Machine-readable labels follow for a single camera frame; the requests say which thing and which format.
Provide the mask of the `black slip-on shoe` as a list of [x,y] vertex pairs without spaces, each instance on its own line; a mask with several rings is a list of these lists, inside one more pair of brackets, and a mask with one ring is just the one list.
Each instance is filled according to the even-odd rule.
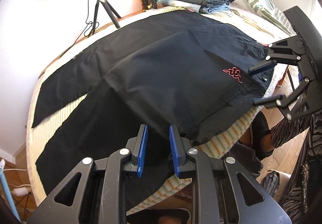
[[271,139],[271,130],[268,127],[266,117],[259,112],[251,124],[253,144],[256,157],[261,161],[269,157],[274,150]]

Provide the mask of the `folded dark clothes stack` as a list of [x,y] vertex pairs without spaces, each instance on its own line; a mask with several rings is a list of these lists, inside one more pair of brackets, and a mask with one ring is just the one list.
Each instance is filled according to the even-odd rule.
[[162,5],[181,7],[200,14],[212,14],[229,10],[234,1],[236,0],[162,0]]

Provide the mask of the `white power strip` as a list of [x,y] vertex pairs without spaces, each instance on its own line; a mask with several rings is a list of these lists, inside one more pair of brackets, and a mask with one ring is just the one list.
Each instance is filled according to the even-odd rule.
[[31,192],[32,192],[32,190],[31,190],[30,187],[23,186],[23,187],[20,187],[20,188],[14,188],[11,191],[11,194],[16,196],[16,197],[21,197],[21,196],[28,195]]

